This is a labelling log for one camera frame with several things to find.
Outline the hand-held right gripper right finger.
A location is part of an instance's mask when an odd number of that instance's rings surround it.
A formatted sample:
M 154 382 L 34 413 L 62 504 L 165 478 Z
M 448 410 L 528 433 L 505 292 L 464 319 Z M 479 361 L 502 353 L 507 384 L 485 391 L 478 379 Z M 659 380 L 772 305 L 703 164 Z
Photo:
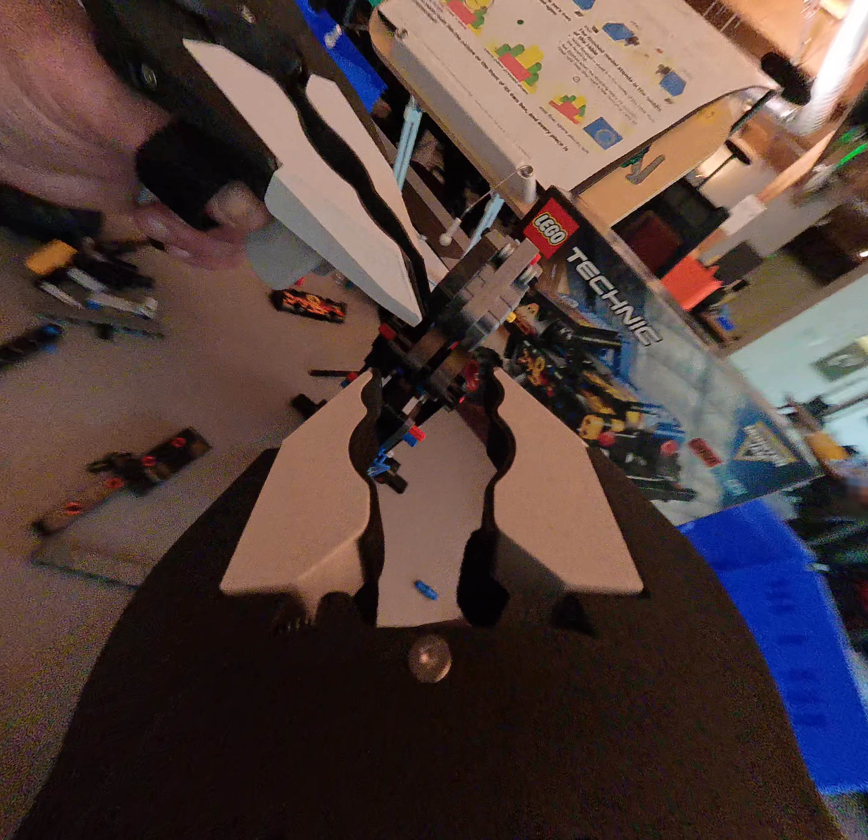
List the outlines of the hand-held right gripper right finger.
M 484 497 L 491 579 L 505 591 L 501 624 L 570 624 L 589 597 L 644 590 L 587 445 L 502 368 L 485 390 Z

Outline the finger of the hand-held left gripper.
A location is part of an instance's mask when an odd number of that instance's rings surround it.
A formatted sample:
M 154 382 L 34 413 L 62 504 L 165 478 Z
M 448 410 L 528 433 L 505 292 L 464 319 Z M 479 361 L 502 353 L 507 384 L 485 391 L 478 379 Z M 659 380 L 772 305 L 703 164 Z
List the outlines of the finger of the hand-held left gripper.
M 396 251 L 409 289 L 430 292 L 430 253 L 423 250 L 383 151 L 336 81 L 321 75 L 304 78 L 304 132 L 358 202 L 363 221 Z
M 406 269 L 370 224 L 345 185 L 326 167 L 304 132 L 304 78 L 289 93 L 280 83 L 222 45 L 184 46 L 277 161 L 264 203 L 280 227 L 248 240 L 248 255 L 267 283 L 280 287 L 278 250 L 291 233 L 386 311 L 410 325 L 425 315 L 423 292 L 412 292 Z

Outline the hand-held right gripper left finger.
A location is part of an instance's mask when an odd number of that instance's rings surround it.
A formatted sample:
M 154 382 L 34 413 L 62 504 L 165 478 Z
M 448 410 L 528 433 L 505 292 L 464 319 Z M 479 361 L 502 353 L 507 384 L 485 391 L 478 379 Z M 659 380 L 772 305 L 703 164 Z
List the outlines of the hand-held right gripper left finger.
M 368 469 L 381 408 L 380 375 L 367 370 L 288 435 L 223 574 L 224 595 L 320 603 L 378 585 L 385 540 Z

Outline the black panel with orange print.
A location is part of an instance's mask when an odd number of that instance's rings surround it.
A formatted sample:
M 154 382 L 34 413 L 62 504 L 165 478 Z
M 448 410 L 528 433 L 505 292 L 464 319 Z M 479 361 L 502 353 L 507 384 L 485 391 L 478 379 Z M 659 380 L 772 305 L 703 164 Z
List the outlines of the black panel with orange print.
M 342 325 L 346 321 L 345 303 L 321 297 L 312 292 L 287 288 L 271 291 L 268 298 L 278 312 L 334 325 Z

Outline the black plate with red studs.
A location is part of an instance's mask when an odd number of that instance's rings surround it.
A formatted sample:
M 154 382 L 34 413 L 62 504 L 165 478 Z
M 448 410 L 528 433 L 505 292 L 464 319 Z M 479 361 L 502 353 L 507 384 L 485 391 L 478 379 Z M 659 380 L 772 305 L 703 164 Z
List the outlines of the black plate with red studs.
M 188 427 L 142 453 L 115 451 L 103 455 L 86 466 L 85 483 L 38 515 L 30 525 L 31 530 L 46 538 L 68 529 L 114 497 L 122 494 L 144 497 L 211 449 L 202 434 Z

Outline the toy truck chassis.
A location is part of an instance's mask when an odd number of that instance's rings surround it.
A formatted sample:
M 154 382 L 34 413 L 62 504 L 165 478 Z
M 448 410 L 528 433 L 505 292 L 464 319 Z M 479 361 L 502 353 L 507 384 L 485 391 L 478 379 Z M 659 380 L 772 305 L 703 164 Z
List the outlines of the toy truck chassis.
M 417 325 L 390 316 L 380 325 L 358 373 L 345 374 L 338 407 L 306 402 L 308 423 L 322 444 L 315 485 L 335 491 L 339 508 L 367 509 L 376 498 L 377 477 L 392 478 L 390 451 L 423 438 L 421 426 L 439 410 L 454 410 L 471 390 L 481 390 L 488 421 L 487 453 L 500 481 L 515 460 L 518 426 L 505 412 L 507 393 L 517 386 L 498 361 L 485 364 L 474 349 L 515 309 L 537 275 L 537 249 L 500 235 L 485 237 L 446 276 Z

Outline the pale beam with blue pins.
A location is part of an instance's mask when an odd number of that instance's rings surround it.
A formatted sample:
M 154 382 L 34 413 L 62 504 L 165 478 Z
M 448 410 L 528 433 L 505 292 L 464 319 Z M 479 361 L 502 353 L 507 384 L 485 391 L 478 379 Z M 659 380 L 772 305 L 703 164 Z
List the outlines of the pale beam with blue pins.
M 114 311 L 130 316 L 153 319 L 159 309 L 159 302 L 154 297 L 146 297 L 136 301 L 121 297 L 111 292 L 91 292 L 84 301 L 84 306 L 91 310 Z

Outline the grey desk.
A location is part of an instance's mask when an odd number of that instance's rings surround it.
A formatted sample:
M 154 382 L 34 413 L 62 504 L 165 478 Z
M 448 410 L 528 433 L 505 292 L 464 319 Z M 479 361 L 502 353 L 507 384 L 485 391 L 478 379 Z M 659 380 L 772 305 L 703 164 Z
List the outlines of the grey desk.
M 81 552 L 156 562 L 266 448 L 298 424 L 300 392 L 333 396 L 312 368 L 358 368 L 377 306 L 332 275 L 306 288 L 344 300 L 344 325 L 276 312 L 249 267 L 210 271 L 156 250 L 163 337 L 100 339 L 68 326 L 54 349 L 2 371 L 2 838 L 48 775 L 96 658 L 132 597 L 123 585 L 35 565 L 31 523 L 111 451 L 138 452 L 185 427 L 212 450 L 144 498 L 126 494 L 66 533 Z

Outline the person's left hand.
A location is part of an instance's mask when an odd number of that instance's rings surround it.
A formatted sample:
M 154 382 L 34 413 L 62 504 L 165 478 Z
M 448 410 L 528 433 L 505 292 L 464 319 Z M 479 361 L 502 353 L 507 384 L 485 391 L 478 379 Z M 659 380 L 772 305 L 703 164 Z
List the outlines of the person's left hand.
M 210 231 L 139 202 L 136 152 L 168 122 L 103 61 L 77 0 L 1 0 L 2 184 L 100 213 L 109 236 L 155 239 L 191 266 L 248 264 L 246 239 L 270 215 L 244 184 L 208 202 Z

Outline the blue storage bin with tag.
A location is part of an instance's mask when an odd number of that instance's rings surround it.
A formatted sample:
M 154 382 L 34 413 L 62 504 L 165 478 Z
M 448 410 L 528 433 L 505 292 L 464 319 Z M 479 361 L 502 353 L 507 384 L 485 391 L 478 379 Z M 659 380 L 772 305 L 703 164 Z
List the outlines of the blue storage bin with tag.
M 314 37 L 346 78 L 361 100 L 364 110 L 370 114 L 386 84 L 363 53 L 349 39 L 338 21 L 327 12 L 323 0 L 294 0 Z

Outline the toy truck set box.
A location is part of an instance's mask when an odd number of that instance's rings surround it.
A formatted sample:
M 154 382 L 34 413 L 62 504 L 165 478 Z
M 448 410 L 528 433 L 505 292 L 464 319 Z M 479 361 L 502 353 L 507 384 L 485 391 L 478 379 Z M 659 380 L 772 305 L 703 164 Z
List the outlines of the toy truck set box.
M 543 271 L 505 369 L 676 526 L 808 485 L 819 464 L 621 238 L 555 188 L 517 227 Z

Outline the black pin with shaft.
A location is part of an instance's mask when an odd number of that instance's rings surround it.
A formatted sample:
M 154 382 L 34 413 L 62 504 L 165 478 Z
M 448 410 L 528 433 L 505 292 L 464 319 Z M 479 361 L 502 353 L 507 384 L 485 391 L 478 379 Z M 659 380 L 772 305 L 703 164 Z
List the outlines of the black pin with shaft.
M 71 265 L 115 292 L 152 292 L 156 281 L 142 273 L 132 256 L 150 248 L 151 241 L 86 240 L 71 260 Z

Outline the orange curved block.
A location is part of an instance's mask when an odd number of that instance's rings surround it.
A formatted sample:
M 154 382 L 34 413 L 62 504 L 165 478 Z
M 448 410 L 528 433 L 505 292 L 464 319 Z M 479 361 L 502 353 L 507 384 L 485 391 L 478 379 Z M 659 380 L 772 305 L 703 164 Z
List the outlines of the orange curved block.
M 24 265 L 35 278 L 48 278 L 57 270 L 69 267 L 77 252 L 74 246 L 55 239 L 28 255 Z

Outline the black angled beam blue pins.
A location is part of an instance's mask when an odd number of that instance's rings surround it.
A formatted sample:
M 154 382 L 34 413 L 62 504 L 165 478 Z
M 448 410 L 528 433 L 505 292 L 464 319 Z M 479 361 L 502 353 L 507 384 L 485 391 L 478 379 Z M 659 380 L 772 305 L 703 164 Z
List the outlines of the black angled beam blue pins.
M 49 323 L 30 328 L 1 344 L 1 372 L 18 367 L 28 360 L 57 349 L 65 336 L 58 323 Z

